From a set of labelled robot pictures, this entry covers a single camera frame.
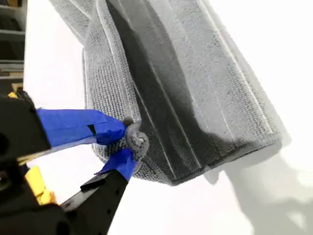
white background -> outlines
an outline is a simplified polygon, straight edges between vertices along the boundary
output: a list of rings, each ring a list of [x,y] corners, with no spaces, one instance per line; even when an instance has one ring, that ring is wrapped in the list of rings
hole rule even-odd
[[[247,166],[255,160],[248,156],[174,188],[132,179],[110,234],[313,234],[313,2],[210,3],[255,71],[292,143],[259,164]],[[48,0],[28,4],[26,91],[37,107],[83,109],[82,45]],[[33,164],[40,166],[59,203],[102,167],[90,146]]]

gray microfiber towel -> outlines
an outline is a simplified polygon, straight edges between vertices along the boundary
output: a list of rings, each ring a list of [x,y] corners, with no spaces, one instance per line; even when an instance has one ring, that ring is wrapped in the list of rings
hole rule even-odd
[[[50,1],[84,45],[87,108],[142,120],[150,148],[135,177],[177,185],[281,141],[206,0]]]

yellow component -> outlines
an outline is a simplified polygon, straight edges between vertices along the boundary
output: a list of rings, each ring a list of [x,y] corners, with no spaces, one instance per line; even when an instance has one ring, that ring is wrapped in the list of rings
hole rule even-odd
[[[37,201],[40,205],[55,203],[55,194],[54,192],[45,189],[44,192],[37,197]]]
[[[18,99],[18,96],[14,92],[11,92],[10,94],[8,94],[8,96],[11,98]]]
[[[44,192],[45,183],[38,166],[31,168],[26,173],[25,178],[36,197]]]
[[[56,203],[54,192],[51,192],[45,188],[45,183],[38,166],[31,168],[26,173],[25,178],[29,183],[29,186],[34,195],[36,196],[39,205]]]

blue painter's tape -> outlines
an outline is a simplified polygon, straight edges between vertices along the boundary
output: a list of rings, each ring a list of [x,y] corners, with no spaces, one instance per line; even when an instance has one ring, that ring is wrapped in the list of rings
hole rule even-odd
[[[124,148],[110,156],[108,162],[104,165],[101,171],[96,173],[96,175],[103,174],[110,170],[117,170],[127,181],[129,181],[136,165],[137,162],[133,158],[132,151],[128,148]]]
[[[90,143],[108,145],[123,138],[126,131],[123,122],[98,110],[38,109],[37,114],[52,147]],[[96,135],[88,125],[93,125]]]

